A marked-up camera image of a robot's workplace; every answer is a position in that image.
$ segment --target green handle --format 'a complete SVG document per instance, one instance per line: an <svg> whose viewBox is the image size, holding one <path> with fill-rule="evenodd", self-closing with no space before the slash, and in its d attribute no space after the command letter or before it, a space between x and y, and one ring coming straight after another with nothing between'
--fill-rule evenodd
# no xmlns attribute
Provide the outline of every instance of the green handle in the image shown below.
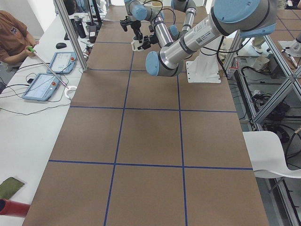
<svg viewBox="0 0 301 226"><path fill-rule="evenodd" d="M29 49L32 53L35 51L31 46L29 46L28 49Z"/></svg>

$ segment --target brown shirt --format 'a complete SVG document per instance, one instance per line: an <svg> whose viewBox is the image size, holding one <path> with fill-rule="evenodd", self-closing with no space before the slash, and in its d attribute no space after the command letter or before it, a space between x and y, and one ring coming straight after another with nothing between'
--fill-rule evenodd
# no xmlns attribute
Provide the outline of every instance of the brown shirt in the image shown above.
<svg viewBox="0 0 301 226"><path fill-rule="evenodd" d="M0 60L21 53L30 43L27 26L6 11L0 10Z"/></svg>

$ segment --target white chair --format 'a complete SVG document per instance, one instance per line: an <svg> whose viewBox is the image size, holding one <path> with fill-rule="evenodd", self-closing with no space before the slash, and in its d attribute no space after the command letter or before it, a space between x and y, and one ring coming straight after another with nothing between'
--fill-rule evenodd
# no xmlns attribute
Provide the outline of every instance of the white chair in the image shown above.
<svg viewBox="0 0 301 226"><path fill-rule="evenodd" d="M252 168L257 178L301 178L301 169L288 169L279 137L270 131L243 132Z"/></svg>

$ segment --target red cylinder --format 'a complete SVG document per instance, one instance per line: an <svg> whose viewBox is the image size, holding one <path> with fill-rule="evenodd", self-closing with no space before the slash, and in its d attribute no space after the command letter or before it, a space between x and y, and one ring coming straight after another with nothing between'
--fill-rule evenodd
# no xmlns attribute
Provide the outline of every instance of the red cylinder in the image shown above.
<svg viewBox="0 0 301 226"><path fill-rule="evenodd" d="M29 204L0 199L0 215L24 218L30 208Z"/></svg>

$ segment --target brown cardboard table surface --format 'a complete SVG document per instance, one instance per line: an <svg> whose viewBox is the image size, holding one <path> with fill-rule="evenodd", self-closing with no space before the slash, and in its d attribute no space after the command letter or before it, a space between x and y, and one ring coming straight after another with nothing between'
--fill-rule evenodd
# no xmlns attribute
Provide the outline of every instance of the brown cardboard table surface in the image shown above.
<svg viewBox="0 0 301 226"><path fill-rule="evenodd" d="M277 12L276 30L270 35L279 52L283 49L279 41L293 41L301 33L301 10L283 9ZM294 72L293 64L285 53L281 53L283 59Z"/></svg>
<svg viewBox="0 0 301 226"><path fill-rule="evenodd" d="M148 75L125 15L109 9L23 225L268 226L227 80Z"/></svg>

